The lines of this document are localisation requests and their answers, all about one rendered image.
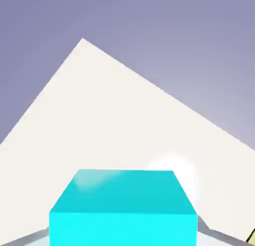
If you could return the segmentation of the small yellow cube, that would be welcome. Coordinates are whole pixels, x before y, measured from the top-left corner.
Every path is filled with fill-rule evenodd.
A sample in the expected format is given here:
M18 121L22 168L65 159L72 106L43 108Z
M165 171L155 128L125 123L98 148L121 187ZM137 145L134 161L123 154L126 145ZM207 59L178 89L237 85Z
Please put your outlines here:
M253 229L253 231L251 232L251 234L247 238L246 242L249 243L249 244L255 245L255 228Z

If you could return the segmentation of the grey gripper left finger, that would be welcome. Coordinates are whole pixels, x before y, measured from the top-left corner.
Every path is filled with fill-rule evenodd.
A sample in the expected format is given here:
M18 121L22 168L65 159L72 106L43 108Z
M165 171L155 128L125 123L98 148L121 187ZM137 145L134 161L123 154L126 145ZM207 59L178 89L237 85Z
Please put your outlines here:
M49 228L18 238L0 246L25 246L49 235Z

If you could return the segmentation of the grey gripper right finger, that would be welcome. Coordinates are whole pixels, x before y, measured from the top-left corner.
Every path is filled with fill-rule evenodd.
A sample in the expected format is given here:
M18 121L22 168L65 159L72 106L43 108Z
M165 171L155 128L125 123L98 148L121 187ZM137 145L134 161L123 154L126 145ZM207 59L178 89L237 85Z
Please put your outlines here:
M255 246L248 242L210 229L198 216L197 246Z

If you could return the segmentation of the small cyan cube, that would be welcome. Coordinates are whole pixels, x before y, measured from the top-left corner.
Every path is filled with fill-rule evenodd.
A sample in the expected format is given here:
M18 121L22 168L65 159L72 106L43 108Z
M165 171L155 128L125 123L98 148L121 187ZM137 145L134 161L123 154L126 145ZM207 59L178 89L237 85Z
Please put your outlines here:
M49 213L49 246L196 246L174 172L80 169Z

